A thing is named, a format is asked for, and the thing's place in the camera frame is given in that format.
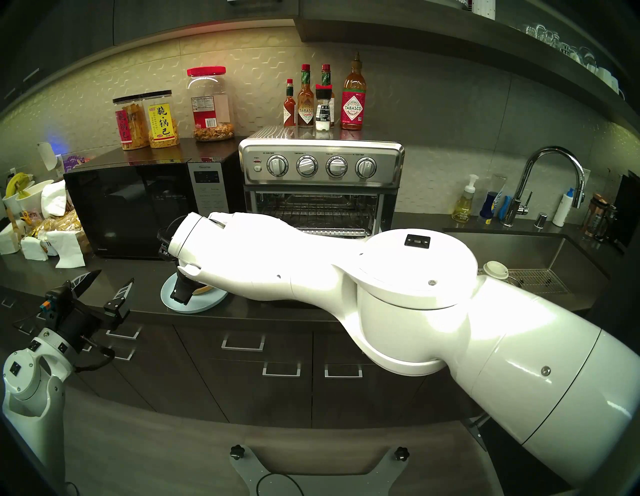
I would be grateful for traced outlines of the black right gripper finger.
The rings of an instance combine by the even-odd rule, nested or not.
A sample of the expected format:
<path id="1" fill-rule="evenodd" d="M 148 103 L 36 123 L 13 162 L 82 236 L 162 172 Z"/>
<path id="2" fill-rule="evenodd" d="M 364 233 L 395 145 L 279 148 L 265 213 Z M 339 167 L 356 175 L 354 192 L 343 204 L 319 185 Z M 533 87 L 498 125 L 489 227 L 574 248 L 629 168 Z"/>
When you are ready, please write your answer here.
<path id="1" fill-rule="evenodd" d="M 187 305 L 193 293 L 201 289 L 201 283 L 191 280 L 183 273 L 176 273 L 174 288 L 171 292 L 171 299 L 181 305 Z"/>

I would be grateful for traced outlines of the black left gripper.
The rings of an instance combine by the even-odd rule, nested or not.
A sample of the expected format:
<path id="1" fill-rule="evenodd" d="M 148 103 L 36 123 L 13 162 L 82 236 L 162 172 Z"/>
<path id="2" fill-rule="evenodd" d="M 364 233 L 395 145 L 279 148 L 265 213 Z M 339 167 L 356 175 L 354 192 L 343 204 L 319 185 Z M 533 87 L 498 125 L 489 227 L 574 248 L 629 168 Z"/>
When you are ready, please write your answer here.
<path id="1" fill-rule="evenodd" d="M 42 303 L 44 328 L 60 336 L 69 346 L 84 346 L 101 329 L 117 330 L 130 313 L 127 297 L 135 279 L 129 279 L 103 306 L 103 311 L 91 310 L 79 297 L 93 284 L 102 270 L 81 274 L 63 285 L 48 290 Z"/>

